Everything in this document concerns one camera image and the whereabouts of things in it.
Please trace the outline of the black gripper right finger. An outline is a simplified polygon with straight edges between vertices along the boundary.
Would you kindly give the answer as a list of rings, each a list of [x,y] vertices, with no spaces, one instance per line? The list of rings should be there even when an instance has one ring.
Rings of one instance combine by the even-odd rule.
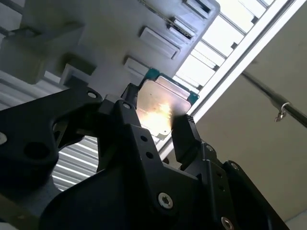
[[[218,160],[215,149],[200,138],[192,116],[175,116],[172,140],[180,169],[196,176],[201,184],[211,229],[288,229],[237,163]]]

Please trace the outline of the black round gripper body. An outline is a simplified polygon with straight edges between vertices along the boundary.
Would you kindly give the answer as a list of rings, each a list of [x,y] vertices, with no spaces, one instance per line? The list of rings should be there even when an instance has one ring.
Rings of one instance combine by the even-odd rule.
[[[153,174],[157,189],[122,170],[100,172],[60,193],[43,212],[41,230],[212,230],[205,192],[177,170]]]

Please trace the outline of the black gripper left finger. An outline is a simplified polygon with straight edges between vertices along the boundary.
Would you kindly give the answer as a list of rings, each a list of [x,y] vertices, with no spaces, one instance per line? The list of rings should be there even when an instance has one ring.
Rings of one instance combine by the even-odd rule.
[[[161,162],[133,105],[102,99],[89,88],[5,109],[0,132],[6,136],[0,146],[0,201],[9,210],[42,213],[61,193],[51,181],[60,150],[84,136],[98,139],[97,174],[122,170],[153,192],[153,174],[173,170]]]

